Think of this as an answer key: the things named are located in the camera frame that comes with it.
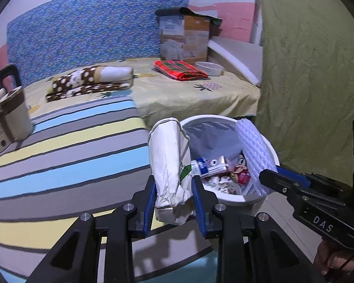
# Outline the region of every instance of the blue patterned headboard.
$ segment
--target blue patterned headboard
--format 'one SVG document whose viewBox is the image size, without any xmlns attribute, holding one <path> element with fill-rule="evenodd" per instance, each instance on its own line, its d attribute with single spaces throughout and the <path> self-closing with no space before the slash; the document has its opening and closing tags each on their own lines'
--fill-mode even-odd
<svg viewBox="0 0 354 283">
<path fill-rule="evenodd" d="M 158 8 L 189 0 L 52 0 L 8 24 L 8 60 L 27 86 L 74 67 L 159 55 Z"/>
</svg>

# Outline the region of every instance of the crumpled paper bag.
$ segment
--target crumpled paper bag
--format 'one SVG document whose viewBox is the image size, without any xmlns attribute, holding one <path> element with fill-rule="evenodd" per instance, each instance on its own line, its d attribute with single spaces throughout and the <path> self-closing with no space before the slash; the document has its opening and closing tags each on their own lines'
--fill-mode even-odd
<svg viewBox="0 0 354 283">
<path fill-rule="evenodd" d="M 190 139 L 180 122 L 166 118 L 148 134 L 149 163 L 155 178 L 156 219 L 182 225 L 193 213 Z"/>
</svg>

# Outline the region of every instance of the tiled floor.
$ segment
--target tiled floor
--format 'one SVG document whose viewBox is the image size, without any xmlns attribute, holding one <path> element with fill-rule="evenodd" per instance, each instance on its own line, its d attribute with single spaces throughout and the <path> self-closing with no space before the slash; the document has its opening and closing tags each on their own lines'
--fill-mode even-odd
<svg viewBox="0 0 354 283">
<path fill-rule="evenodd" d="M 253 208 L 254 215 L 259 212 L 268 213 L 313 262 L 317 247 L 321 242 L 321 236 L 293 218 L 294 209 L 287 202 L 286 197 L 275 192 L 259 204 Z"/>
</svg>

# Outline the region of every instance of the bubble wrap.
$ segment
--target bubble wrap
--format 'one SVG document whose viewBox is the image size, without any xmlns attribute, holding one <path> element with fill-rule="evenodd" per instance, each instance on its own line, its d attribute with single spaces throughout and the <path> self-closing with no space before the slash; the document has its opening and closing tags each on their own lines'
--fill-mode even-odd
<svg viewBox="0 0 354 283">
<path fill-rule="evenodd" d="M 237 122 L 236 129 L 246 158 L 246 165 L 251 175 L 249 183 L 243 188 L 243 195 L 254 192 L 259 196 L 270 194 L 271 190 L 260 183 L 259 175 L 265 169 L 277 172 L 277 167 L 261 133 L 253 123 L 245 118 Z"/>
</svg>

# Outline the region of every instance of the cup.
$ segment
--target cup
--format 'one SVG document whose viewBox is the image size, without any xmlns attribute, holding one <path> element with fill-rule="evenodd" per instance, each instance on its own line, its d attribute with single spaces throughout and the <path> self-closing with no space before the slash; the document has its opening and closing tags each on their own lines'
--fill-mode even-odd
<svg viewBox="0 0 354 283">
<path fill-rule="evenodd" d="M 0 99 L 1 116 L 14 138 L 21 142 L 33 132 L 33 124 L 25 104 L 22 86 L 14 88 Z"/>
</svg>

